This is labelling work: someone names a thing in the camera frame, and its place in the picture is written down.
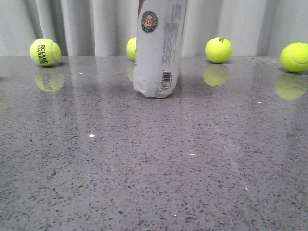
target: roland garros logo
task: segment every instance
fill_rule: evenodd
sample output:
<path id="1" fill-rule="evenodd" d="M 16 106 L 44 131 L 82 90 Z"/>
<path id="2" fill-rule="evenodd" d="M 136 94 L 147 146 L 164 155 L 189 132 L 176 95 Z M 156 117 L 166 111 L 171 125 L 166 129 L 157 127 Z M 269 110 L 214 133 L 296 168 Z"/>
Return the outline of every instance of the roland garros logo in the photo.
<path id="1" fill-rule="evenodd" d="M 158 25 L 157 15 L 153 11 L 146 11 L 142 15 L 141 26 L 145 33 L 155 31 Z"/>

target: tennis ball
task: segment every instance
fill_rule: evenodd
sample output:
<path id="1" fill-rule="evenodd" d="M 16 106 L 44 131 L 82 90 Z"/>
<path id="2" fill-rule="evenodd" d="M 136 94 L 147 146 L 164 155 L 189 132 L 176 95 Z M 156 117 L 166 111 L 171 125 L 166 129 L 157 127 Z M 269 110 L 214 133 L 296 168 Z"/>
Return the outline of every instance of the tennis ball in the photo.
<path id="1" fill-rule="evenodd" d="M 227 82 L 229 69 L 222 64 L 211 64 L 207 66 L 203 73 L 204 82 L 210 86 L 220 86 Z"/>
<path id="2" fill-rule="evenodd" d="M 291 43 L 280 54 L 280 62 L 290 72 L 301 72 L 308 68 L 308 44 Z"/>
<path id="3" fill-rule="evenodd" d="M 280 98 L 296 100 L 303 96 L 308 88 L 307 77 L 283 73 L 275 82 L 275 91 Z"/>
<path id="4" fill-rule="evenodd" d="M 61 59 L 61 49 L 51 39 L 39 38 L 32 43 L 30 55 L 41 66 L 53 66 Z"/>
<path id="5" fill-rule="evenodd" d="M 126 45 L 126 53 L 131 60 L 136 59 L 136 37 L 131 38 Z"/>
<path id="6" fill-rule="evenodd" d="M 35 83 L 44 91 L 59 90 L 64 85 L 65 77 L 58 68 L 41 68 L 35 76 Z"/>
<path id="7" fill-rule="evenodd" d="M 205 47 L 206 56 L 214 63 L 227 61 L 230 59 L 232 51 L 233 48 L 230 41 L 222 37 L 211 39 Z"/>

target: white curtain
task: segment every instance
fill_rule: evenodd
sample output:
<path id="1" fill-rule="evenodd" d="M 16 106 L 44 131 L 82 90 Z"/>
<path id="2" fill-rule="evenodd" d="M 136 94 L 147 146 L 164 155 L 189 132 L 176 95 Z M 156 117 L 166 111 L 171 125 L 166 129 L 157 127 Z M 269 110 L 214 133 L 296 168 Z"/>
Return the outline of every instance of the white curtain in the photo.
<path id="1" fill-rule="evenodd" d="M 138 0 L 0 0 L 0 55 L 29 55 L 44 37 L 63 55 L 123 56 L 137 12 Z M 188 0 L 182 56 L 204 55 L 216 36 L 232 42 L 234 56 L 277 56 L 308 42 L 308 0 Z"/>

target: speckled stone surface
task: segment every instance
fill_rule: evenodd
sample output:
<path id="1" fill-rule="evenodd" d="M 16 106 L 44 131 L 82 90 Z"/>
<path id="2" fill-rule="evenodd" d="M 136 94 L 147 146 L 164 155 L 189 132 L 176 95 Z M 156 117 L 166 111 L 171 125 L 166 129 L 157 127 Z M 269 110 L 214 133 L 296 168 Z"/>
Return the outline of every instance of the speckled stone surface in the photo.
<path id="1" fill-rule="evenodd" d="M 0 57 L 1 231 L 308 230 L 307 71 L 182 58 L 147 99 L 131 68 Z"/>

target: tennis ball can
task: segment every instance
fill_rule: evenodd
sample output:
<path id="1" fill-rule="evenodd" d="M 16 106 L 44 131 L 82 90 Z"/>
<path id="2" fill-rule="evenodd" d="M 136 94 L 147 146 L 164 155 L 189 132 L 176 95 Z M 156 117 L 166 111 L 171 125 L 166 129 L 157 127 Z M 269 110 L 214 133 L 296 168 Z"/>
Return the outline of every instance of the tennis ball can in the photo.
<path id="1" fill-rule="evenodd" d="M 146 97 L 172 94 L 179 74 L 187 0 L 139 0 L 134 89 Z"/>

